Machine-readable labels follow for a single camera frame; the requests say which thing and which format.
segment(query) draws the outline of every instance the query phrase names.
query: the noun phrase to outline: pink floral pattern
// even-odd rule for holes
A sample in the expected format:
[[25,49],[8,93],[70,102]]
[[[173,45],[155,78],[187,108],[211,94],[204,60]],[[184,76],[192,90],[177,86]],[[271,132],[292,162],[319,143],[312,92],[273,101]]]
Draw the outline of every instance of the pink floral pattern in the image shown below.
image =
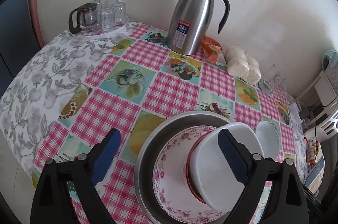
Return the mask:
[[175,208],[172,200],[168,200],[165,189],[161,186],[161,180],[166,176],[164,163],[167,160],[167,154],[175,146],[180,146],[183,141],[195,142],[200,136],[206,132],[213,131],[215,128],[211,126],[195,126],[185,129],[172,137],[159,153],[153,171],[153,188],[158,203],[163,210],[174,219],[193,224],[204,224],[220,218],[223,212],[217,212],[211,208],[203,211],[189,211],[182,208]]

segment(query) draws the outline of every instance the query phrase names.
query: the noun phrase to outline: stainless steel thermos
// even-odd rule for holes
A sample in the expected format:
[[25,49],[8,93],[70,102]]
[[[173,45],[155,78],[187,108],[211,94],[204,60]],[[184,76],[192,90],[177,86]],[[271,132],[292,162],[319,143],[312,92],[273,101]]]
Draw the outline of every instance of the stainless steel thermos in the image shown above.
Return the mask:
[[[222,30],[230,10],[229,1],[223,2],[225,12],[219,23],[218,33]],[[183,55],[195,54],[210,24],[213,9],[214,0],[179,0],[171,19],[167,46]]]

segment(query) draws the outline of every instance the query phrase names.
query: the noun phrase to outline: product label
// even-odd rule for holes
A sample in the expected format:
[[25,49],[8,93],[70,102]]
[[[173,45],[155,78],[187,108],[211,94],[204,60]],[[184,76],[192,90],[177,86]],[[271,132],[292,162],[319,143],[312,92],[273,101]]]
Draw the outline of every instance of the product label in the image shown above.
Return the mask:
[[182,20],[179,21],[179,24],[177,25],[177,29],[175,32],[174,41],[172,43],[174,46],[178,48],[183,47],[185,37],[187,36],[189,27],[190,27],[190,24],[188,22],[184,22]]

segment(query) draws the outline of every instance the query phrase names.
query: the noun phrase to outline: blue gripper pad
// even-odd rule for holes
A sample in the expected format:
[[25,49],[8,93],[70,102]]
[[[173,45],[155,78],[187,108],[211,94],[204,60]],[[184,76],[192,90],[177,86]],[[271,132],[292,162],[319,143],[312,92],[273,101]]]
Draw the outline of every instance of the blue gripper pad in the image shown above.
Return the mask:
[[120,144],[121,135],[120,132],[115,129],[114,134],[111,136],[101,154],[98,156],[98,158],[95,160],[95,163],[93,164],[92,183],[94,186],[96,186],[98,182],[101,182],[104,179],[104,176],[106,175],[116,155],[116,152],[119,149]]
[[236,180],[246,186],[249,181],[249,177],[247,175],[248,166],[236,147],[232,144],[229,137],[226,135],[225,130],[227,129],[222,129],[218,133],[218,146],[228,162]]

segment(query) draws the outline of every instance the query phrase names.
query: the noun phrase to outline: checkered tablecloth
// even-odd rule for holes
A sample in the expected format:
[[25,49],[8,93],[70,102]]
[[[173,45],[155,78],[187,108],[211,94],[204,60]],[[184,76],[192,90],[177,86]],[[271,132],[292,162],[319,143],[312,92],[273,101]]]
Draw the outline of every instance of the checkered tablecloth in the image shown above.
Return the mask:
[[[202,49],[193,56],[175,54],[162,37],[166,37],[165,30],[141,24],[118,49],[107,53],[84,80],[91,91],[80,110],[69,123],[55,116],[57,121],[34,160],[41,171],[46,159],[57,155],[67,135],[75,135],[92,146],[101,142],[110,128],[117,128],[121,132],[121,146],[100,196],[119,223],[150,222],[135,196],[135,161],[124,156],[131,132],[142,114],[165,120],[185,111],[208,110],[251,128],[266,120],[274,124],[281,137],[276,161],[282,162],[285,156],[296,157],[284,94],[268,96],[258,86],[234,79],[224,68],[204,62]],[[79,220],[88,223],[81,204],[75,199],[72,202]]]

